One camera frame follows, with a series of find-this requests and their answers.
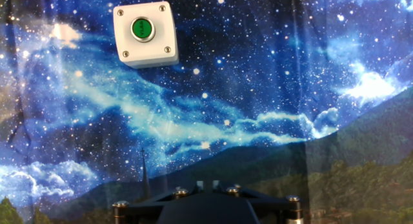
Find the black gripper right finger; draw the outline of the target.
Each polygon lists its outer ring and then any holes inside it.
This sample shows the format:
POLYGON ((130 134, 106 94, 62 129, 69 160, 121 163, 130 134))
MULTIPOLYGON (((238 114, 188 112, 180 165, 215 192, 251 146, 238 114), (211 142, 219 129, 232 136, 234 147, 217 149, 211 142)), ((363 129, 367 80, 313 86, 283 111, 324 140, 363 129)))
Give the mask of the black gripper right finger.
POLYGON ((296 195, 273 197, 242 187, 240 184, 222 184, 219 180, 213 180, 212 191, 246 201, 247 211, 241 211, 239 208, 235 210, 240 211, 241 214, 253 215, 257 218, 256 223, 304 224, 303 205, 296 195))

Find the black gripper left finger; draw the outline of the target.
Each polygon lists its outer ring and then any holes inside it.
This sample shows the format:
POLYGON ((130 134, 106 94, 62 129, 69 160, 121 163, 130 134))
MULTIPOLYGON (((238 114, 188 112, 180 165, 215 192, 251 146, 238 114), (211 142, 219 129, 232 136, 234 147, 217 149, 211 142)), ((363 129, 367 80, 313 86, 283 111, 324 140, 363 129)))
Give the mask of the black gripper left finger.
POLYGON ((112 204, 115 224, 138 224, 156 222, 162 210, 172 201, 204 192, 204 181, 196 181, 192 189, 176 187, 140 203, 117 201, 112 204))

